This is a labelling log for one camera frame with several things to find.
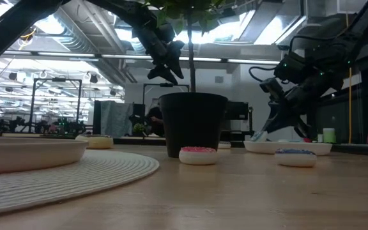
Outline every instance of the pink frosted donut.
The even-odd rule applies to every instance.
[[[206,147],[182,147],[182,151],[189,151],[193,153],[214,153],[216,152],[213,148],[206,148]]]
[[[210,165],[217,163],[218,153],[213,148],[184,147],[180,151],[180,161],[190,165]]]

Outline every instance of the green cup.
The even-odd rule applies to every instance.
[[[336,143],[336,135],[334,128],[323,129],[323,142],[324,143]]]

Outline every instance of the potted plant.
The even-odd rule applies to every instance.
[[[196,69],[194,66],[193,24],[199,23],[202,35],[219,25],[218,8],[224,0],[146,0],[157,7],[157,25],[173,19],[176,34],[187,25],[190,64],[190,93],[172,93],[160,97],[163,114],[167,152],[178,158],[185,146],[200,146],[217,149],[220,124],[224,119],[227,98],[209,93],[196,93]]]
[[[133,126],[133,136],[134,137],[143,137],[143,132],[146,130],[146,127],[143,124],[137,123]]]

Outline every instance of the donut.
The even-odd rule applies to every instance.
[[[318,159],[316,154],[302,149],[278,149],[275,159],[279,165],[292,167],[313,167]]]
[[[264,141],[266,141],[266,138],[267,137],[268,137],[268,132],[267,131],[259,131],[259,132],[256,132],[250,138],[250,141],[253,141],[253,142],[264,142]]]
[[[113,137],[108,135],[78,135],[78,141],[88,141],[88,149],[106,150],[113,147]]]
[[[181,148],[179,159],[188,165],[211,165],[218,161],[218,153],[213,148],[184,147]]]

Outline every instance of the plant stem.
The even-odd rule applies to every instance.
[[[192,43],[192,22],[191,22],[191,4],[187,13],[187,34],[188,34],[188,51],[190,53],[190,89],[196,92],[196,67],[194,66],[194,44]]]

